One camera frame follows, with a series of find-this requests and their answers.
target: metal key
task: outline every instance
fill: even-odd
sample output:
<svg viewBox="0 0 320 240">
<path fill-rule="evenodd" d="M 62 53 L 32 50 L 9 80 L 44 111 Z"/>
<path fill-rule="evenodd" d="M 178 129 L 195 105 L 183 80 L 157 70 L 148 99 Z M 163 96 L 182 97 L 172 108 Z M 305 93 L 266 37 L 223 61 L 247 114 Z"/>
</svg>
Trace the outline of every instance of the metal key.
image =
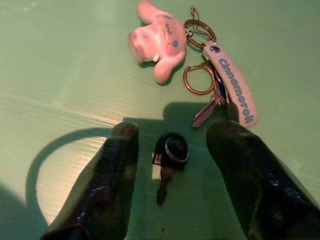
<svg viewBox="0 0 320 240">
<path fill-rule="evenodd" d="M 171 181 L 174 175 L 174 172 L 175 172 L 175 169 L 172 167 L 168 167 L 168 166 L 161 167 L 161 172 L 160 172 L 161 185 L 156 194 L 156 202 L 159 206 L 161 206 L 166 200 L 167 185 Z"/>
<path fill-rule="evenodd" d="M 211 97 L 210 102 L 198 112 L 193 121 L 192 127 L 199 128 L 222 104 L 226 103 L 226 95 L 224 85 L 216 71 L 214 71 L 214 95 Z"/>
</svg>

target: key blade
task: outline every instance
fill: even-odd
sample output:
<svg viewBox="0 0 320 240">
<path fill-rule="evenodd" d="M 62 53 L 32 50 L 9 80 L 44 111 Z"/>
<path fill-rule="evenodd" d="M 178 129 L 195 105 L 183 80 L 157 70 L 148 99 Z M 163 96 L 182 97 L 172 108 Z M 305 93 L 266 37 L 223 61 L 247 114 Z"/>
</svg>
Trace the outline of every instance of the key blade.
<svg viewBox="0 0 320 240">
<path fill-rule="evenodd" d="M 193 128 L 199 128 L 201 125 L 208 119 L 210 116 L 218 109 L 220 104 L 217 103 L 217 101 L 212 101 L 208 103 L 204 108 L 195 115 L 193 121 L 192 121 L 192 127 Z"/>
</svg>

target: pink cheek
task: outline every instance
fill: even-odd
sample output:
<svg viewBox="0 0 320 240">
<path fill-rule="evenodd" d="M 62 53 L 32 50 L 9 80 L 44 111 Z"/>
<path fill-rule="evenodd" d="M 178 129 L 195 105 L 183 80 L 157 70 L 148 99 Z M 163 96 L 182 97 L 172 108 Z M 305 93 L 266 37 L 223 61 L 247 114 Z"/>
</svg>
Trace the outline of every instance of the pink cheek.
<svg viewBox="0 0 320 240">
<path fill-rule="evenodd" d="M 166 46 L 166 54 L 170 56 L 170 55 L 172 55 L 173 51 L 174 51 L 174 48 L 173 48 L 172 45 L 169 43 L 169 44 Z"/>
</svg>

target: key ring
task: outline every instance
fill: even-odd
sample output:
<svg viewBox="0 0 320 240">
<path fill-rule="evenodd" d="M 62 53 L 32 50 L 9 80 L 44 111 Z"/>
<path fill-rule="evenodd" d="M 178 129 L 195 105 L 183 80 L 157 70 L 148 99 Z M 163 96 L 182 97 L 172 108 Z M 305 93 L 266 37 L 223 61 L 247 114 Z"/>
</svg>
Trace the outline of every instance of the key ring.
<svg viewBox="0 0 320 240">
<path fill-rule="evenodd" d="M 211 77 L 211 85 L 210 87 L 207 89 L 207 90 L 204 90 L 204 91 L 198 91 L 194 88 L 192 88 L 188 82 L 188 72 L 191 72 L 193 70 L 196 70 L 196 69 L 204 69 L 206 70 L 209 74 L 210 74 L 210 77 Z M 215 73 L 212 69 L 212 67 L 210 66 L 209 63 L 205 63 L 205 62 L 202 62 L 200 63 L 199 65 L 196 65 L 196 66 L 187 66 L 183 72 L 183 82 L 184 82 L 184 85 L 186 86 L 186 88 L 192 92 L 193 94 L 197 94 L 197 95 L 206 95 L 208 93 L 210 93 L 212 90 L 215 89 L 215 80 L 216 80 L 216 76 L 215 76 Z"/>
<path fill-rule="evenodd" d="M 199 19 L 189 19 L 189 20 L 185 21 L 184 28 L 188 29 L 188 25 L 190 25 L 190 24 L 201 26 L 207 31 L 207 33 L 194 31 L 193 32 L 194 34 L 197 34 L 197 33 L 198 34 L 205 34 L 205 35 L 207 35 L 209 37 L 209 39 L 211 41 L 213 41 L 214 43 L 217 42 L 217 38 L 216 38 L 216 35 L 215 35 L 214 31 L 212 31 L 212 29 L 207 24 L 205 24 L 203 21 L 200 21 Z M 192 35 L 190 36 L 190 35 L 187 34 L 186 39 L 189 42 L 191 42 L 191 44 L 193 46 L 195 46 L 196 48 L 201 49 L 201 50 L 204 48 L 204 44 L 203 43 L 198 43 L 197 41 L 192 39 Z"/>
</svg>

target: cinnamoroll keychain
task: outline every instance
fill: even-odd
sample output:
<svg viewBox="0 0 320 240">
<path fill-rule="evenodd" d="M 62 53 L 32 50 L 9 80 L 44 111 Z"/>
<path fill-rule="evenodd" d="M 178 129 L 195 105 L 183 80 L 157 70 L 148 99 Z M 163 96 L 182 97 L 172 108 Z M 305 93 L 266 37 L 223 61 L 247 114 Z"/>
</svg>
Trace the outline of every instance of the cinnamoroll keychain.
<svg viewBox="0 0 320 240">
<path fill-rule="evenodd" d="M 163 84 L 186 56 L 186 30 L 172 14 L 158 9 L 149 0 L 139 2 L 137 15 L 148 25 L 129 33 L 129 47 L 138 64 L 156 62 L 154 77 Z"/>
</svg>

